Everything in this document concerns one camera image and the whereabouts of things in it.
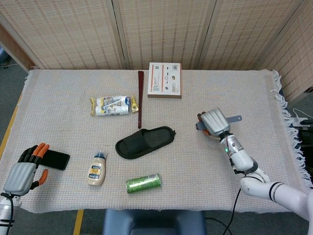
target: white box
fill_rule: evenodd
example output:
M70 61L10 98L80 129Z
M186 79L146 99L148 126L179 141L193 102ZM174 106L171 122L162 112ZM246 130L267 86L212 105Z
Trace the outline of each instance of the white box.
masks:
M148 97L181 98L181 64L150 63Z

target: black slipper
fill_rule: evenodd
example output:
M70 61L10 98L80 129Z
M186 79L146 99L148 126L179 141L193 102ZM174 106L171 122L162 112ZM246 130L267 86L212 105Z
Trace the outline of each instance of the black slipper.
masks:
M121 157L135 159L171 143L175 134L168 126L141 129L117 142L115 149Z

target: bottle cap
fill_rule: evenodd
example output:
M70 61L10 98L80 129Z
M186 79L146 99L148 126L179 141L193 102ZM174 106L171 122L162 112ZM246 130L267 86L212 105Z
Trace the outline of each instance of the bottle cap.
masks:
M94 157L95 157L95 158L103 158L103 159L105 159L106 156L107 156L107 154L106 154L105 152L100 151L100 152L97 153Z

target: squeeze bottle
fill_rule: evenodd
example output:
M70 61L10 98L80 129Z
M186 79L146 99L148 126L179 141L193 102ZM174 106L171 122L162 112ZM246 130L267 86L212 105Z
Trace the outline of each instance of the squeeze bottle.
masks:
M100 151L94 156L88 171L88 184L100 186L106 175L106 153Z

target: green can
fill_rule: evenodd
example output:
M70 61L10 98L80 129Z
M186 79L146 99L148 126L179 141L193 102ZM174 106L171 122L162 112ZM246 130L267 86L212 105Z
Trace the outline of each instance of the green can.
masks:
M161 186L161 180L158 174L148 175L126 181L127 193L138 192L149 188Z

